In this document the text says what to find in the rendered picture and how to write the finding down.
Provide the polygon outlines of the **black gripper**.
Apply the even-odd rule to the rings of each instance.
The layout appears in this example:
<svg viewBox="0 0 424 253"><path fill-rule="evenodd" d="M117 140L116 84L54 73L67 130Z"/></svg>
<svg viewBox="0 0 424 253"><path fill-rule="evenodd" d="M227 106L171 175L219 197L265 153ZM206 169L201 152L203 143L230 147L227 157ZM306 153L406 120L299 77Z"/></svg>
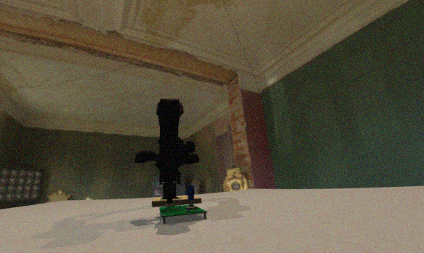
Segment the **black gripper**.
<svg viewBox="0 0 424 253"><path fill-rule="evenodd" d="M172 183L179 167L183 164L199 163L197 154L189 153L188 156L172 156L166 150L167 143L178 142L180 138L177 134L161 134L159 144L159 153L156 154L153 150L142 150L136 154L136 163L147 163L147 161L156 161L154 166L157 166L161 172L164 181L168 188L172 188Z"/></svg>

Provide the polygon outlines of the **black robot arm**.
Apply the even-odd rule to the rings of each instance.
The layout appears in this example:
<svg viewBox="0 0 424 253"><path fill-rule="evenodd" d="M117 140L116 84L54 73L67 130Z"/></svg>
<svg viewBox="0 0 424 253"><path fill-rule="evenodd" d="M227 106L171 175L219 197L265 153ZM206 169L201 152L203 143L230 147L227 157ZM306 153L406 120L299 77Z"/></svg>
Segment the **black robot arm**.
<svg viewBox="0 0 424 253"><path fill-rule="evenodd" d="M160 103L157 103L156 115L159 118L160 125L160 135L161 134L177 134L178 135L178 124L180 116L183 113L183 106L179 103L178 99L160 99ZM167 143L166 150L169 151L167 154L172 156L188 156L188 153L194 153L195 143L187 141L186 144L183 144L183 140L178 142ZM173 199L178 198L176 195L176 184L180 184L180 175L179 170L177 171L175 178L172 183L172 188L168 188L164 182L164 178L160 172L159 174L159 184L163 185L163 197L162 199L167 199L167 190L173 190Z"/></svg>

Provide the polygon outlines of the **green circuit board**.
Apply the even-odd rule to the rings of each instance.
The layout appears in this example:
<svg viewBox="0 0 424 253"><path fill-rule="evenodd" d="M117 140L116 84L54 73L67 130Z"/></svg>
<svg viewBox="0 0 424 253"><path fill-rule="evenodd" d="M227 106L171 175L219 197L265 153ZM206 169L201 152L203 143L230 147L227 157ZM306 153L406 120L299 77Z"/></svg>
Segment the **green circuit board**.
<svg viewBox="0 0 424 253"><path fill-rule="evenodd" d="M165 217L174 217L178 215L188 215L188 214L198 214L198 213L204 213L204 219L206 219L206 211L203 209L193 205L194 195L195 195L195 188L194 185L187 186L187 195L188 200L190 200L189 205L180 205L175 206L172 204L173 199L173 190L167 190L167 203L165 207L159 207L161 211L161 216L163 217L163 224L166 224L166 218Z"/></svg>

